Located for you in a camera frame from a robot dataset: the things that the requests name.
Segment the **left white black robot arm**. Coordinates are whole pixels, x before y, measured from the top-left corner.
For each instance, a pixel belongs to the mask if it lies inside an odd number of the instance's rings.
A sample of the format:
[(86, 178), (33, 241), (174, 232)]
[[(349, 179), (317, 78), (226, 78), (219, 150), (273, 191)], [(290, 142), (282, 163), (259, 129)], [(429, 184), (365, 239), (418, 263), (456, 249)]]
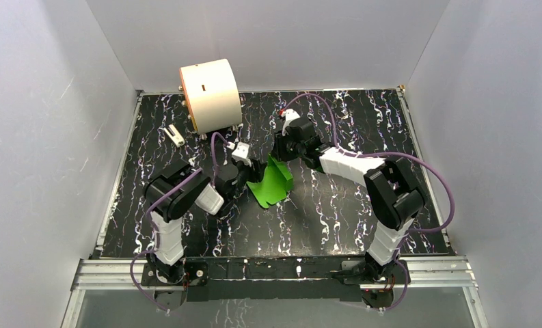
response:
[(202, 169), (184, 160), (168, 165), (152, 175), (144, 190), (149, 202), (152, 229), (156, 234), (153, 260), (160, 264), (159, 276), (177, 284), (185, 276), (182, 246), (182, 217), (195, 205), (214, 216), (224, 216), (249, 182), (261, 182), (267, 162), (257, 159), (248, 165), (232, 160), (212, 179)]

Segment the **green paper box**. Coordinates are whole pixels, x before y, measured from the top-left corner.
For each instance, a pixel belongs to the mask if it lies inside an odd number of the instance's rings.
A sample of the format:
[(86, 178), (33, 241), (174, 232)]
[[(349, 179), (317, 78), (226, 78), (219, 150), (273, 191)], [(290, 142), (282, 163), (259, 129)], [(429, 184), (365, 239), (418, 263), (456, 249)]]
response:
[(264, 209), (285, 200), (293, 189), (293, 175), (287, 164), (275, 159), (270, 154), (267, 160), (262, 181), (247, 182), (247, 187)]

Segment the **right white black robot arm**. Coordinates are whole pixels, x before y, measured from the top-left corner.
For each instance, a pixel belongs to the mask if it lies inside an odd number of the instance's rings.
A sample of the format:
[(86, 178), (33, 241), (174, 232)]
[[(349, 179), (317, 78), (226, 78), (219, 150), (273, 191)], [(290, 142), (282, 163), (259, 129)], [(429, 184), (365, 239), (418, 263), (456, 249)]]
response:
[(393, 273), (408, 228), (426, 204), (426, 196), (411, 163), (415, 157), (400, 152), (352, 154), (321, 140), (308, 118), (288, 109), (275, 131), (272, 156), (283, 162), (301, 159), (308, 168), (339, 176), (366, 188), (378, 220), (375, 237), (366, 251), (366, 275), (382, 283)]

